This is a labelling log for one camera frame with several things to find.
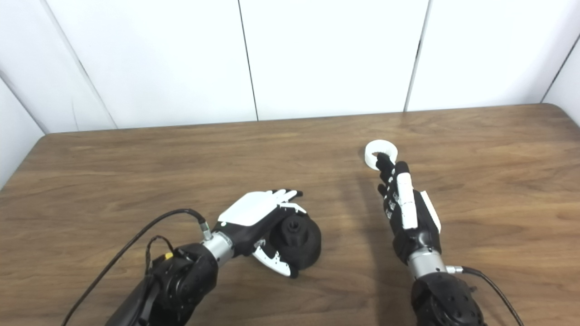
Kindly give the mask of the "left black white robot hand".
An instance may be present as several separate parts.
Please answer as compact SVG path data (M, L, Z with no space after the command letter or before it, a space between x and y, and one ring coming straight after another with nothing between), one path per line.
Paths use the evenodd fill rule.
M281 257L267 236L288 217L308 217L304 208L292 202L302 195L284 188L246 193L219 216L211 239L203 245L220 268L233 258L252 255L274 272L296 278L298 269Z

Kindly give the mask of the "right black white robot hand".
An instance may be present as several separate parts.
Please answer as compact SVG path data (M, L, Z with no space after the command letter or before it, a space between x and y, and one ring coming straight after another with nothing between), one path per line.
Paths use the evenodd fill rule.
M408 164L393 163L389 155L379 153L376 167L382 181L377 190L383 197L383 210L393 231L393 249L399 260L407 264L411 254L420 249L441 253L434 208L427 204L422 192L414 189Z

